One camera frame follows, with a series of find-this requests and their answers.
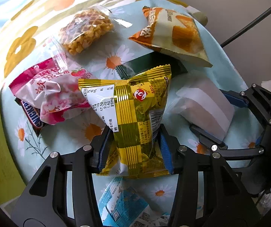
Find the dark green package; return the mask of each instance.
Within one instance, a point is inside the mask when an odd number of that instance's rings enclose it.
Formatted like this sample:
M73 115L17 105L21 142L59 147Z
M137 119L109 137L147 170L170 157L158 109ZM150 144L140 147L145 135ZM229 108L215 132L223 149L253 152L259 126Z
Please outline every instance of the dark green package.
M178 59L156 51L128 61L123 65L119 65L115 70L118 72L121 79L127 80L156 66L163 66L166 64L171 66L172 78L187 73L187 69Z

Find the nutrition facts label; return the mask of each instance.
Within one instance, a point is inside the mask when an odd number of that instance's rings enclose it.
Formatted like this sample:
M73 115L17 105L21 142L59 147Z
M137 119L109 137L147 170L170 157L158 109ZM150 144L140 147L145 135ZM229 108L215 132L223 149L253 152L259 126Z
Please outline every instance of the nutrition facts label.
M114 88L114 84L82 88L82 94L105 124L112 129L113 132L118 132L118 120L113 95Z

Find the white label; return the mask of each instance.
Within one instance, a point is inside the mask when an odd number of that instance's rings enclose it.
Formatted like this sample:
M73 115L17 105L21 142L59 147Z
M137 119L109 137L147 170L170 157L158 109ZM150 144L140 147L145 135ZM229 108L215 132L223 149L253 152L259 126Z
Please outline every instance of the white label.
M155 109L149 112L149 119L152 130L152 141L154 142L158 135L158 128L161 125L164 109Z
M76 30L77 28L80 28L82 25L85 25L88 21L90 21L90 18L87 17L87 16L85 16L85 17L83 17L83 18L77 18L77 19L75 20L75 24L74 24L72 27L68 28L68 29L65 31L66 34L69 34L69 33L71 33L72 31Z
M118 132L118 120L115 111L115 85L105 85L90 88L82 88L82 94L88 100L88 103L96 111L105 124Z

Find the strawberry illustration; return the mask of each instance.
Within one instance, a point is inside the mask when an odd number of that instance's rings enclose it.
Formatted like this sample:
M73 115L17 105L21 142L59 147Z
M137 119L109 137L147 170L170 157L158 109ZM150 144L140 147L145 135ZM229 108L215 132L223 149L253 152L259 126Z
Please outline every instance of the strawberry illustration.
M86 73L86 70L84 68L76 68L71 72L71 75L74 77L82 77Z

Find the striped fabric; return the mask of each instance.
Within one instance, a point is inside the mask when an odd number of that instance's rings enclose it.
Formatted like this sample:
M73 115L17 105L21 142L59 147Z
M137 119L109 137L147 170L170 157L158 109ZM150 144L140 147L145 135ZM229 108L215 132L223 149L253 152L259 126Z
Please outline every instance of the striped fabric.
M137 0L32 0L0 32L0 83L36 46L50 34L65 26L79 10L93 5L109 9ZM178 0L169 0L182 5L199 22L206 24L207 18L198 10Z

